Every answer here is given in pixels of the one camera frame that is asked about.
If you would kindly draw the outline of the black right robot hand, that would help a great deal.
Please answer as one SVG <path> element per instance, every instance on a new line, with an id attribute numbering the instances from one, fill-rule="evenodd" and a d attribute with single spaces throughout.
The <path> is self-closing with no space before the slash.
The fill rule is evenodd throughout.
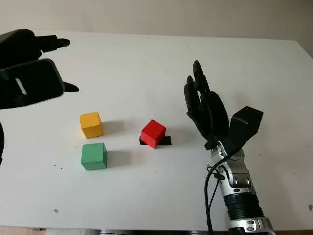
<path id="1" fill-rule="evenodd" d="M 193 63 L 193 75 L 187 77 L 184 86 L 187 115 L 207 140 L 205 149 L 211 150 L 226 137 L 229 119 L 220 97 L 210 90 L 197 60 Z"/>

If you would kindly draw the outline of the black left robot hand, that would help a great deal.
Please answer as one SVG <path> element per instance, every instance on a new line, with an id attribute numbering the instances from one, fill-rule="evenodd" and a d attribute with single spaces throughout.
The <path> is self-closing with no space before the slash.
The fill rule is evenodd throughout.
<path id="1" fill-rule="evenodd" d="M 70 45 L 70 40 L 55 35 L 36 36 L 29 29 L 18 29 L 0 36 L 0 94 L 5 99 L 58 97 L 77 92 L 64 82 L 51 59 L 41 55 Z"/>

